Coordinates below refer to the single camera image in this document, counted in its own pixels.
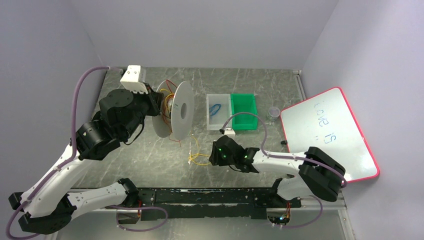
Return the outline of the white cable spool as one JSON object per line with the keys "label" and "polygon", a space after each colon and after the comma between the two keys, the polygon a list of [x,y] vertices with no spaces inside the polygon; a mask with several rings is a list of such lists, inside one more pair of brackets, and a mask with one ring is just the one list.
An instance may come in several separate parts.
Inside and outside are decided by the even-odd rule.
{"label": "white cable spool", "polygon": [[195,103],[192,85],[183,81],[179,85],[164,80],[157,88],[164,94],[161,114],[152,117],[155,133],[160,138],[172,137],[181,141],[189,136],[194,118]]}

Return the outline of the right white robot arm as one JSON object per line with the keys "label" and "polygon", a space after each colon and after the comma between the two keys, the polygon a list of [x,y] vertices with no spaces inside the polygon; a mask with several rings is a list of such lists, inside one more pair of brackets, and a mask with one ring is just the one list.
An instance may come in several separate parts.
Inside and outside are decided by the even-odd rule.
{"label": "right white robot arm", "polygon": [[345,168],[314,146],[298,153],[272,152],[258,147],[244,148],[224,135],[213,142],[209,162],[213,166],[234,166],[243,173],[280,174],[275,188],[284,200],[315,196],[335,202],[347,183]]}

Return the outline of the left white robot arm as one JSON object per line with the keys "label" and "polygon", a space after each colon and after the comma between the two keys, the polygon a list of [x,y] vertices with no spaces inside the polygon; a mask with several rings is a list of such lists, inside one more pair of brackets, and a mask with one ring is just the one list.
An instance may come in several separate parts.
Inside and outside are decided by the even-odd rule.
{"label": "left white robot arm", "polygon": [[100,163],[131,136],[138,137],[147,116],[158,116],[164,94],[118,88],[99,101],[92,120],[74,131],[69,145],[50,170],[33,187],[9,196],[22,231],[32,238],[50,235],[77,217],[109,206],[140,206],[139,191],[128,178],[80,193],[70,189],[88,170]]}

